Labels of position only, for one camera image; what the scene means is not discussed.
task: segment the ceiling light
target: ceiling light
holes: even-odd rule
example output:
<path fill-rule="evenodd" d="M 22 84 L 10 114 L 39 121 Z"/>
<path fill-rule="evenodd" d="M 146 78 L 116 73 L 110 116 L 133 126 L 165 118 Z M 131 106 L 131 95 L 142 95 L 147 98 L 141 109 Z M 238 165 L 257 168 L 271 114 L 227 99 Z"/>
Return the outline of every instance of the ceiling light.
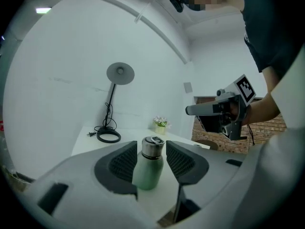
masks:
<path fill-rule="evenodd" d="M 47 13 L 51 8 L 38 8 L 36 13 Z"/>

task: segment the chair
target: chair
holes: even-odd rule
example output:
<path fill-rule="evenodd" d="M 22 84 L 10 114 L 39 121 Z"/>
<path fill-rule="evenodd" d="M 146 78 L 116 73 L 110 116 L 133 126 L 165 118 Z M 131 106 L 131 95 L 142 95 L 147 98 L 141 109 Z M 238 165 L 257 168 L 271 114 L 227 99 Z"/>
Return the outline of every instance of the chair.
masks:
<path fill-rule="evenodd" d="M 196 141 L 197 143 L 201 143 L 207 146 L 210 146 L 211 150 L 218 150 L 218 145 L 217 143 L 210 141 L 210 140 L 198 140 Z"/>

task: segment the stainless steel bottle cap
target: stainless steel bottle cap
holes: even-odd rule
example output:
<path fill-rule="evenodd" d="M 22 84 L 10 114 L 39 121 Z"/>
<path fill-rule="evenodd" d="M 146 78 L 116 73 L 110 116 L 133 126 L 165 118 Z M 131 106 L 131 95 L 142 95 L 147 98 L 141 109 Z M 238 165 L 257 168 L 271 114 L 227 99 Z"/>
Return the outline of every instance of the stainless steel bottle cap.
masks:
<path fill-rule="evenodd" d="M 159 157 L 162 155 L 164 143 L 157 136 L 148 136 L 142 140 L 142 154 L 148 157 Z"/>

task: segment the flower pot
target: flower pot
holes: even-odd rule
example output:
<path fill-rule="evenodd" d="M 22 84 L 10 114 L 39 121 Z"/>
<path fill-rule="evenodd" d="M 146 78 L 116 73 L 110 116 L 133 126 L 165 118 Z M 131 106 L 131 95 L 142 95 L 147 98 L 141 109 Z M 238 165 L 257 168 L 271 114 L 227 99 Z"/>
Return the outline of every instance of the flower pot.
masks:
<path fill-rule="evenodd" d="M 160 135 L 165 135 L 166 127 L 156 125 L 154 132 Z"/>

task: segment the brick wall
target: brick wall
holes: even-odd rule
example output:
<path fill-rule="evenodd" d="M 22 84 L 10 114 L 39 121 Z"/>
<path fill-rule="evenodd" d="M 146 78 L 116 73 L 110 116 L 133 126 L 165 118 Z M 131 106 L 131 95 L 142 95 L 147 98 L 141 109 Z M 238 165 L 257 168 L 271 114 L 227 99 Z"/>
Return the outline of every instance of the brick wall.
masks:
<path fill-rule="evenodd" d="M 202 104 L 210 101 L 214 101 L 214 97 L 202 97 L 197 99 L 197 104 Z M 273 120 L 267 122 L 259 122 L 250 125 L 255 144 L 265 143 L 270 137 L 278 134 L 286 129 L 285 122 L 280 114 Z M 247 126 L 242 127 L 242 135 L 247 136 L 246 140 L 231 141 L 222 134 L 205 132 L 200 126 L 197 118 L 195 118 L 192 140 L 210 140 L 218 144 L 220 151 L 232 152 L 232 153 L 247 153 L 249 145 L 249 130 Z"/>

